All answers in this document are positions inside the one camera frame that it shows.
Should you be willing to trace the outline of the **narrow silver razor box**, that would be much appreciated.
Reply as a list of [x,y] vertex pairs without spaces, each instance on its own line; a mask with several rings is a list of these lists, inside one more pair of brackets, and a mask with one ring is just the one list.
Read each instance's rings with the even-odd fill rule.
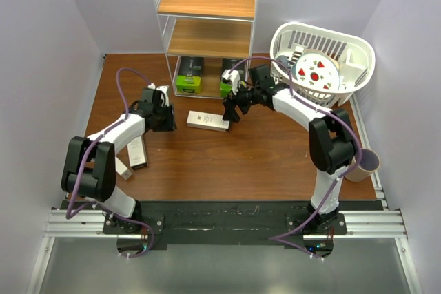
[[228,132],[230,122],[228,120],[223,120],[223,116],[220,114],[189,111],[187,116],[187,126],[210,131]]

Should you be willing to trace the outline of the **silver box with H logo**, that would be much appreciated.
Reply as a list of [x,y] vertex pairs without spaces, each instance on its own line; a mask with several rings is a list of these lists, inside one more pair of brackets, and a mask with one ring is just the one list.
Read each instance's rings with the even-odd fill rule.
[[134,138],[127,144],[127,153],[131,168],[140,169],[149,165],[142,136]]

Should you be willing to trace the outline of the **black green razor box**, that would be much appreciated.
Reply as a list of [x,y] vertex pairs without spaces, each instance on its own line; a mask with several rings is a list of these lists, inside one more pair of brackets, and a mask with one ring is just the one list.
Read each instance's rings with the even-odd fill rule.
[[203,68],[203,57],[182,56],[176,77],[177,92],[184,94],[201,93]]
[[[232,69],[235,64],[237,64],[240,61],[240,59],[229,59],[229,58],[223,58],[222,59],[222,67],[221,67],[221,74],[223,74],[225,71],[229,71]],[[245,74],[245,63],[241,63],[236,70],[240,74],[240,79],[244,81],[246,79]],[[226,78],[221,77],[220,78],[220,96],[222,98],[225,98],[229,92],[232,89],[232,82],[230,80],[227,80]]]

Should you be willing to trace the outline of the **small silver box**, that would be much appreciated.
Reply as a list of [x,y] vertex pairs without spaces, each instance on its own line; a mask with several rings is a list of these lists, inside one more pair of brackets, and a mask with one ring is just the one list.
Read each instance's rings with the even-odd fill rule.
[[115,169],[118,175],[122,177],[122,179],[127,180],[133,175],[133,171],[130,167],[125,165],[119,158],[115,158]]

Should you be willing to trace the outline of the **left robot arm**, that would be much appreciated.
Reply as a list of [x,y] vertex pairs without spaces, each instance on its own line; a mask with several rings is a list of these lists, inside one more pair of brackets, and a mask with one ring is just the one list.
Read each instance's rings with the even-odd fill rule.
[[137,233],[145,223],[141,204],[116,184],[116,155],[148,131],[176,129],[170,87],[153,84],[144,88],[138,101],[105,129],[69,141],[61,188],[71,198],[80,196],[100,204],[126,233]]

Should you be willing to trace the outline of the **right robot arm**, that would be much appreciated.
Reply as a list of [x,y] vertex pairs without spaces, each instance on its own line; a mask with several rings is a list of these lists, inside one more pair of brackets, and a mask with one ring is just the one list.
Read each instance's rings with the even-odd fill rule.
[[253,105],[262,105],[292,119],[307,130],[309,156],[316,167],[314,193],[309,201],[307,219],[289,231],[293,235],[306,228],[316,234],[324,233],[336,217],[344,176],[360,161],[360,141],[354,133],[349,115],[343,109],[332,111],[314,105],[301,97],[284,82],[277,83],[268,65],[249,71],[250,85],[240,78],[235,68],[227,69],[221,78],[231,85],[223,99],[223,120],[239,122]]

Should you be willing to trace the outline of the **grey item in basket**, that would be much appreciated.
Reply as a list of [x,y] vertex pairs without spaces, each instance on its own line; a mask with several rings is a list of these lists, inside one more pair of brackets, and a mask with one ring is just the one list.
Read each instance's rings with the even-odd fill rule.
[[287,56],[285,56],[285,55],[278,56],[276,58],[276,62],[284,73],[286,73],[287,75],[290,75],[292,63]]

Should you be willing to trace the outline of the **watermelon pattern plate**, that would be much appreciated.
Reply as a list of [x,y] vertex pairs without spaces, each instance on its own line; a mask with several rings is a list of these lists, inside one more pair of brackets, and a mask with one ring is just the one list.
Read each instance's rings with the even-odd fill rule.
[[326,54],[307,50],[291,67],[291,75],[305,87],[338,90],[341,84],[339,64]]

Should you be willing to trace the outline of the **white plastic dish basket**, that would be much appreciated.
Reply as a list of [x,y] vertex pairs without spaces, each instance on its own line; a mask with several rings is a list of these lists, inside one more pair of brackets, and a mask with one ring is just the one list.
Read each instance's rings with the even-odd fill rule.
[[376,64],[372,46],[357,36],[335,32],[299,22],[281,25],[274,33],[269,49],[270,57],[285,55],[293,64],[307,50],[316,50],[339,64],[341,84],[338,90],[316,90],[305,87],[278,64],[271,65],[271,75],[277,82],[292,83],[294,91],[323,107],[343,105],[352,94],[371,79]]

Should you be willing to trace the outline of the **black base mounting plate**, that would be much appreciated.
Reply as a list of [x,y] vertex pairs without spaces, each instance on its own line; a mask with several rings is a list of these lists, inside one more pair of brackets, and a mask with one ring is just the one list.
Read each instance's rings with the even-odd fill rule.
[[135,224],[111,216],[101,207],[77,202],[80,220],[88,211],[101,216],[104,235],[117,235],[116,249],[123,256],[165,250],[172,244],[262,246],[273,245],[271,237],[287,233],[288,248],[303,247],[327,257],[337,235],[350,233],[353,211],[379,211],[378,201],[344,201],[329,216],[317,215],[300,231],[312,213],[306,201],[143,201],[135,209]]

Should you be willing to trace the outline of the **pink ceramic mug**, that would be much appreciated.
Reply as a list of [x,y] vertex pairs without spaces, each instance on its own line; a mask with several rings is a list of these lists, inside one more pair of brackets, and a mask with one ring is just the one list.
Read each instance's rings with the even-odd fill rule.
[[350,182],[361,182],[367,179],[380,167],[380,159],[376,152],[371,149],[362,148],[361,160],[358,166],[345,175]]

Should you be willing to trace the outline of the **aluminium frame rail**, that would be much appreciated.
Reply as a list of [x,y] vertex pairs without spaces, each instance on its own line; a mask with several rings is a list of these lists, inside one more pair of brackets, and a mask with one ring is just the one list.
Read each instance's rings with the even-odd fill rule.
[[[125,185],[150,201],[306,201],[314,190],[306,130],[257,106],[228,133],[192,129],[190,110],[220,113],[218,99],[174,99],[178,129],[149,134],[150,167]],[[50,214],[30,293],[419,293],[399,211],[374,200],[369,181],[349,185],[344,201],[378,201],[379,211],[351,212],[350,233],[334,238],[324,261],[293,248],[172,244],[143,257],[116,252],[88,211]]]

